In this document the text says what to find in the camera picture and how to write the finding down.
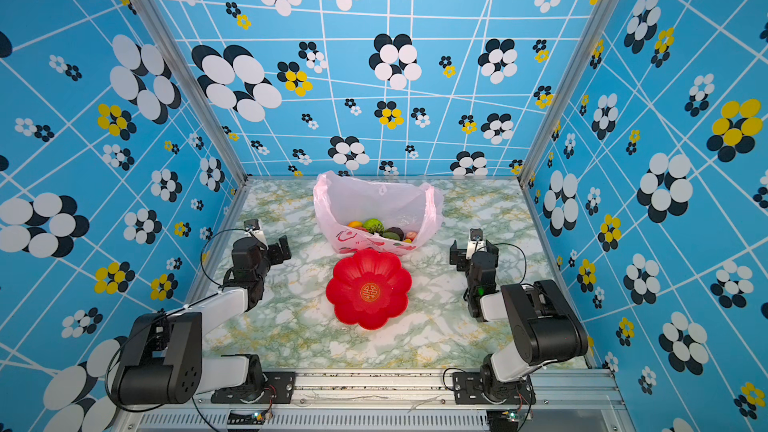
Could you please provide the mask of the pink plastic bag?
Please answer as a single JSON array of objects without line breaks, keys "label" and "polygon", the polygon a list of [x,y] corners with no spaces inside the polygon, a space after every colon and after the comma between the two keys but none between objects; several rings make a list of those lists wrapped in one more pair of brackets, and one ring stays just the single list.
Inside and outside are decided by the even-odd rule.
[{"label": "pink plastic bag", "polygon": [[[326,172],[317,177],[313,200],[319,229],[340,254],[371,248],[404,256],[425,245],[444,221],[443,194],[428,183],[375,182]],[[370,219],[415,237],[394,240],[349,225]]]}]

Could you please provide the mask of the green custard apple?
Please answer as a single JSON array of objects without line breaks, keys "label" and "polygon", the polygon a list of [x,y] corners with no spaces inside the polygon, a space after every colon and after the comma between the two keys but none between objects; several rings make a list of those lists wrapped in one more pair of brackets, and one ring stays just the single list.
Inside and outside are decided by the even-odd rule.
[{"label": "green custard apple", "polygon": [[385,231],[383,223],[379,219],[368,219],[363,223],[363,228],[371,234],[382,234]]}]

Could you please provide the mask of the red flower-shaped plate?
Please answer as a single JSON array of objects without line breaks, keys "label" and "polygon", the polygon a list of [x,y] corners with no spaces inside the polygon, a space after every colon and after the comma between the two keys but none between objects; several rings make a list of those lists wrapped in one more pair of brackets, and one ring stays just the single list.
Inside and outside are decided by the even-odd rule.
[{"label": "red flower-shaped plate", "polygon": [[365,249],[336,263],[325,294],[339,322],[377,330],[406,311],[411,287],[395,254]]}]

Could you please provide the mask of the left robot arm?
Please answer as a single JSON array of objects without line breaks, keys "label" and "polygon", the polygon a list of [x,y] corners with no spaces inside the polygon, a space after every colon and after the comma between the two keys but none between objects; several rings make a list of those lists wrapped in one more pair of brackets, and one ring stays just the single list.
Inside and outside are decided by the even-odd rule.
[{"label": "left robot arm", "polygon": [[217,293],[177,311],[137,318],[105,372],[110,400],[130,412],[184,404],[208,392],[214,403],[287,402],[290,388],[268,378],[258,355],[204,358],[203,339],[255,308],[270,268],[291,257],[285,235],[268,244],[250,233],[233,244],[233,265]]}]

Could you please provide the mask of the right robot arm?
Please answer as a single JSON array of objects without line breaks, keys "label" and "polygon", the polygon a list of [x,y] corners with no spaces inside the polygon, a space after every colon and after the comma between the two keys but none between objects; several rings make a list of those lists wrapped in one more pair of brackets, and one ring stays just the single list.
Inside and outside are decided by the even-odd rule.
[{"label": "right robot arm", "polygon": [[452,244],[449,263],[465,276],[470,316],[479,322],[506,322],[512,333],[512,342],[487,355],[477,373],[455,375],[452,389],[458,404],[533,404],[532,373],[588,352],[585,328],[555,281],[498,285],[499,250],[485,240],[470,241],[465,248]]}]

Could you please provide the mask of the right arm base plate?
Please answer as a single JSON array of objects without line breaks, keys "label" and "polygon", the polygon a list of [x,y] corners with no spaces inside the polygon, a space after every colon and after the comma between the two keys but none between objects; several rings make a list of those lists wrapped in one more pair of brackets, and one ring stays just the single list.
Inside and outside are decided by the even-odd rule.
[{"label": "right arm base plate", "polygon": [[451,374],[449,389],[457,405],[513,405],[536,403],[534,388],[529,377],[501,382],[491,372],[458,371]]}]

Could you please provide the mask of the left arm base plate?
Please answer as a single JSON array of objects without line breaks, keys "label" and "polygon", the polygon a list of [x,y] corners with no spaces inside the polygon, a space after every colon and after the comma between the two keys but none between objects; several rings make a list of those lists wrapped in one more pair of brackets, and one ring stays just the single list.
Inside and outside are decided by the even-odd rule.
[{"label": "left arm base plate", "polygon": [[213,392],[214,404],[290,404],[295,390],[297,374],[293,371],[267,371],[258,379],[248,379],[245,384],[218,389]]}]

